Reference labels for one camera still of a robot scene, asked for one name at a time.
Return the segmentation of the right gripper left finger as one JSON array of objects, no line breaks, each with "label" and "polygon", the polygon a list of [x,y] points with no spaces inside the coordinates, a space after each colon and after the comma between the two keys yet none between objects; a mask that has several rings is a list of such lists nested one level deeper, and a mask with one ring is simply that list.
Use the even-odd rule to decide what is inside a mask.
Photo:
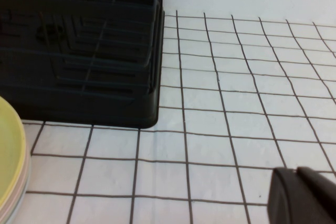
[{"label": "right gripper left finger", "polygon": [[292,169],[275,168],[271,177],[268,218],[270,223],[298,223],[300,198],[303,191],[297,174]]}]

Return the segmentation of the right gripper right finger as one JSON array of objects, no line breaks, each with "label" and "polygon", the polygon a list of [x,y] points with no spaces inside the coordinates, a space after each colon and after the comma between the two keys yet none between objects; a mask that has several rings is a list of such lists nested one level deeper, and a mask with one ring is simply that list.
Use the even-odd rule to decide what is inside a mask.
[{"label": "right gripper right finger", "polygon": [[298,167],[297,174],[335,223],[335,183],[309,167]]}]

